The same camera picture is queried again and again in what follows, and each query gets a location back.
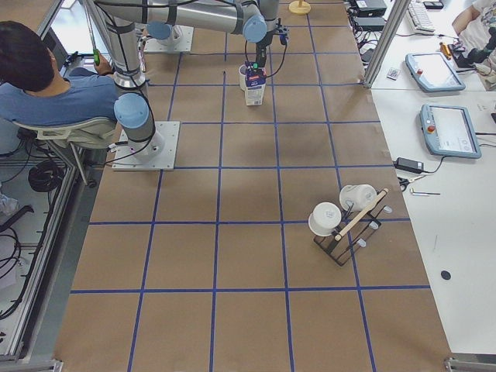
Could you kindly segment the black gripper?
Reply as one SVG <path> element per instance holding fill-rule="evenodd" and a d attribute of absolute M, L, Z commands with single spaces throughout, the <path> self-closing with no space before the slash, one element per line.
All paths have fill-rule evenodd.
<path fill-rule="evenodd" d="M 273 23 L 268 28 L 266 35 L 259 42 L 256 42 L 256 58 L 258 58 L 259 68 L 265 68 L 267 62 L 267 48 L 272 44 L 273 38 L 277 36 L 282 46 L 288 45 L 288 32 L 287 26 L 281 24 L 281 18 Z"/>

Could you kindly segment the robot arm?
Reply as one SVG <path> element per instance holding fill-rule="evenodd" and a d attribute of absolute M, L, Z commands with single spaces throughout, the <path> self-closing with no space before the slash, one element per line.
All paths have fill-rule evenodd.
<path fill-rule="evenodd" d="M 149 36 L 164 46 L 175 46 L 183 37 L 180 26 L 172 26 L 165 22 L 150 22 L 146 25 L 146 31 Z"/>
<path fill-rule="evenodd" d="M 278 18 L 277 1 L 95 1 L 109 37 L 119 98 L 115 116 L 136 155 L 154 148 L 156 125 L 144 87 L 136 27 L 190 26 L 241 35 L 256 46 L 255 64 L 263 68 L 267 48 L 278 36 L 288 41 L 288 30 Z"/>

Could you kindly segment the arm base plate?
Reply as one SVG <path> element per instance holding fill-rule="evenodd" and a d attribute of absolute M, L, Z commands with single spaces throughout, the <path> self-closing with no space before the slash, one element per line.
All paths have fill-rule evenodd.
<path fill-rule="evenodd" d="M 118 146 L 115 158 L 110 163 L 116 171 L 172 171 L 177 153 L 177 142 L 181 124 L 178 121 L 156 121 L 156 131 L 148 143 L 136 143 L 128 140 L 124 129 L 119 141 L 126 142 Z"/>
<path fill-rule="evenodd" d="M 145 53 L 190 53 L 194 28 L 155 23 L 146 26 Z"/>

